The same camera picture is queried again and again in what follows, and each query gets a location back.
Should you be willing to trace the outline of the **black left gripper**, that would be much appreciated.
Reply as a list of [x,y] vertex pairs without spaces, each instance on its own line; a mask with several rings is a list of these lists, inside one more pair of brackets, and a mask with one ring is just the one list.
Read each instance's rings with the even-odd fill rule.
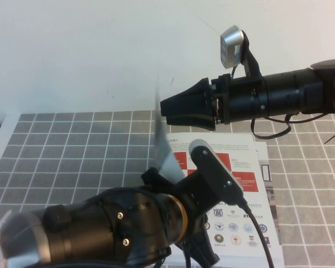
[[[161,176],[156,168],[149,168],[141,175],[142,188],[151,193],[179,193],[176,185]],[[184,243],[184,257],[187,266],[191,266],[191,259],[199,266],[213,266],[219,257],[212,250],[210,240],[205,229],[206,212],[213,206],[213,198],[207,192],[193,194],[181,193],[180,200],[187,214],[187,229],[181,243]]]

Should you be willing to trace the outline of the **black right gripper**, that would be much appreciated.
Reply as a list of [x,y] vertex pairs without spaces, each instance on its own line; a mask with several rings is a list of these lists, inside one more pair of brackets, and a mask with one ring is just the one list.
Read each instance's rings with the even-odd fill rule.
[[215,131],[216,123],[232,123],[265,116],[265,87],[261,76],[233,79],[231,74],[211,80],[215,121],[208,78],[160,102],[168,125],[191,126]]

